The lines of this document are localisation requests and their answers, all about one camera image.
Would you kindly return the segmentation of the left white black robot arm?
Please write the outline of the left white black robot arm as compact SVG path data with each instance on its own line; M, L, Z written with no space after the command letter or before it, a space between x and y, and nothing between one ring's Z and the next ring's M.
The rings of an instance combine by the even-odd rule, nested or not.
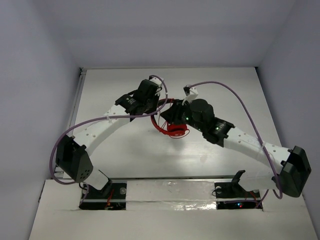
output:
M167 87L151 75L139 87L118 98L102 117L85 121L87 127L74 134L63 134L56 146L55 163L74 183L83 183L100 198L111 193L112 180L93 166L90 156L111 134L136 118L155 114L161 90Z

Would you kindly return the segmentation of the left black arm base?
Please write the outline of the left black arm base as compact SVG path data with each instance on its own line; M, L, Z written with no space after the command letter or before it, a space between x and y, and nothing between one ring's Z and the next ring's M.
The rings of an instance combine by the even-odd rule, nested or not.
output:
M81 210L106 210L122 211L126 210L127 184L124 182L113 183L106 196L103 196L98 190L89 186L88 193L84 193L80 198L79 208Z

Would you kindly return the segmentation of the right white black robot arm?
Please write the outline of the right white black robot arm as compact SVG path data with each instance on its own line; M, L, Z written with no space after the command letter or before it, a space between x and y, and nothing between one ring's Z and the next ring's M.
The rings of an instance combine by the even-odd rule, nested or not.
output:
M306 151L299 147L286 148L245 133L232 123L218 118L214 108L204 99L184 103L176 99L161 117L169 124L186 124L202 133L209 143L244 154L271 168L266 175L238 179L231 183L231 192L238 197L258 187L278 189L283 194L298 198L311 174Z

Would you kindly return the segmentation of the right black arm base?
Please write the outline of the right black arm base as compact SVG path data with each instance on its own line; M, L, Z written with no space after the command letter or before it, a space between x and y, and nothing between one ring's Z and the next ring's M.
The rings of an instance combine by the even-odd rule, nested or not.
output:
M246 191L235 182L216 182L211 195L218 210L262 209L260 192Z

